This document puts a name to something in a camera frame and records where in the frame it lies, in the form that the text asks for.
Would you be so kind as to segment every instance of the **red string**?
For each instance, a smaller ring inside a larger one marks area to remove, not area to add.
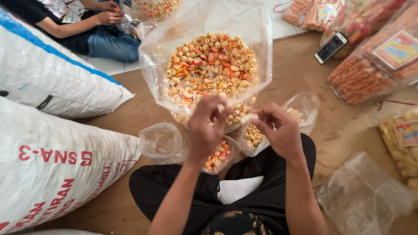
[[[408,103],[408,102],[402,102],[402,101],[397,101],[397,100],[382,100],[382,101],[375,101],[374,104],[376,106],[378,106],[379,108],[377,109],[378,111],[382,110],[382,106],[383,106],[383,102],[391,102],[391,103],[397,103],[397,104],[403,104],[403,105],[414,105],[414,106],[418,106],[418,104],[415,103]]]
[[[288,4],[288,3],[291,3],[291,2],[293,2],[293,1],[294,1],[294,0],[290,0],[290,1],[288,1],[287,3],[283,3],[283,4],[278,4],[278,5],[276,5],[275,7],[273,7],[273,12],[274,12],[274,13],[282,13],[282,12],[284,12],[286,9],[277,11],[277,10],[276,10],[276,7],[283,6],[283,5]]]

